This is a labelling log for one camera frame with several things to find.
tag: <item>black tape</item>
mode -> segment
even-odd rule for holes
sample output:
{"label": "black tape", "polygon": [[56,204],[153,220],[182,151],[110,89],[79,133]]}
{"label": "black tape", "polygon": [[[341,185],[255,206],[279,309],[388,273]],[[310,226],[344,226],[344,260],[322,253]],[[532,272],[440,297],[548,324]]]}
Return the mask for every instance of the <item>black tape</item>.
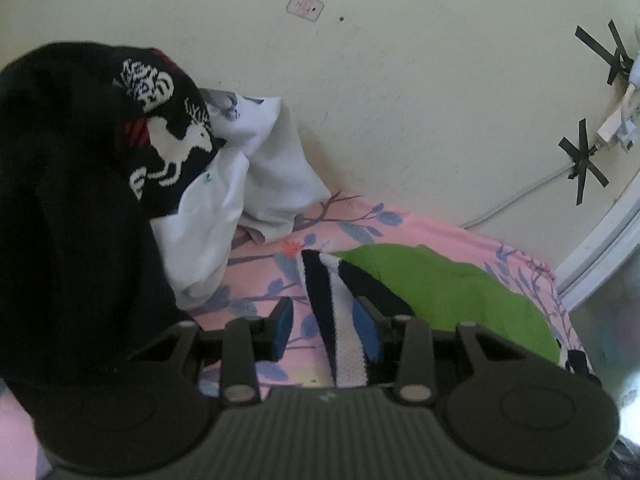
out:
{"label": "black tape", "polygon": [[587,170],[593,173],[593,176],[598,179],[598,182],[602,185],[602,187],[607,187],[607,185],[609,184],[607,177],[605,177],[602,172],[598,168],[596,168],[595,165],[589,160],[589,156],[593,155],[595,151],[589,149],[586,119],[580,121],[580,129],[578,131],[579,149],[576,148],[566,137],[563,137],[560,142],[558,142],[558,146],[560,146],[574,162],[574,168],[569,175],[569,178],[574,179],[575,177],[578,177],[578,197],[575,201],[575,205],[580,205],[582,203],[582,198],[584,196],[584,185],[587,181]]}
{"label": "black tape", "polygon": [[600,56],[611,68],[607,77],[607,84],[611,85],[618,74],[625,79],[629,79],[629,72],[634,64],[634,60],[626,54],[625,46],[622,44],[620,35],[613,20],[609,22],[609,30],[616,42],[616,50],[612,54],[596,40],[594,40],[580,25],[575,29],[575,37]]}

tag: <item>white cloth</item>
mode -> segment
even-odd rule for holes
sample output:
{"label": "white cloth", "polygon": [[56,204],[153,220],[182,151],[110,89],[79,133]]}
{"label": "white cloth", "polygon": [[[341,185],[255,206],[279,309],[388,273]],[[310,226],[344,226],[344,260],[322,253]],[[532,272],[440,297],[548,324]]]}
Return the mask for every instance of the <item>white cloth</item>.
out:
{"label": "white cloth", "polygon": [[238,225],[257,242],[271,242],[292,232],[297,214],[330,195],[306,161],[281,99],[226,95],[235,101],[224,113],[207,102],[213,133],[226,145],[186,189],[177,213],[151,220],[182,309],[203,304],[218,288]]}
{"label": "white cloth", "polygon": [[356,388],[367,385],[367,367],[360,336],[353,324],[353,295],[338,273],[340,258],[320,253],[329,271],[335,330],[335,386]]}

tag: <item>round pad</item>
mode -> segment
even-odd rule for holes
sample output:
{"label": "round pad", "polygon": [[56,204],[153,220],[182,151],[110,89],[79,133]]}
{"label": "round pad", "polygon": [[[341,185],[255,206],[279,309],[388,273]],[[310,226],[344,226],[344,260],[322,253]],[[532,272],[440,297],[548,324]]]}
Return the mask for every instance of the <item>round pad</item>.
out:
{"label": "round pad", "polygon": [[196,445],[210,421],[207,398],[194,384],[164,376],[64,388],[39,412],[36,435],[53,464],[100,476],[171,462]]}
{"label": "round pad", "polygon": [[491,363],[459,384],[446,419],[462,446],[513,472],[559,475],[601,463],[618,434],[602,389],[560,368]]}

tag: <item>green cloth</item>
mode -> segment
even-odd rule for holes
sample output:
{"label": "green cloth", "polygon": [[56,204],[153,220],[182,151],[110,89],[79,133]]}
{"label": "green cloth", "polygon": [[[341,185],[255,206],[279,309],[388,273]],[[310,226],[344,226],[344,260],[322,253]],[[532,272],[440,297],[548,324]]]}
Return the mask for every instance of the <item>green cloth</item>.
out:
{"label": "green cloth", "polygon": [[452,262],[425,246],[363,245],[338,254],[389,288],[434,330],[471,320],[557,363],[559,348],[529,298],[511,292],[472,264]]}

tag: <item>metal screw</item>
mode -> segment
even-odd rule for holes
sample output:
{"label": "metal screw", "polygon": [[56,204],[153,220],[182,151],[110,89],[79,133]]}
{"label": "metal screw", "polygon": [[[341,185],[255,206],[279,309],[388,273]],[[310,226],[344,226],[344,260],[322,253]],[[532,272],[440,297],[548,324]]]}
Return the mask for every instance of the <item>metal screw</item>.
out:
{"label": "metal screw", "polygon": [[248,384],[234,384],[223,392],[229,402],[248,402],[256,395],[256,391]]}
{"label": "metal screw", "polygon": [[400,388],[400,397],[407,402],[425,402],[433,392],[424,384],[406,384]]}

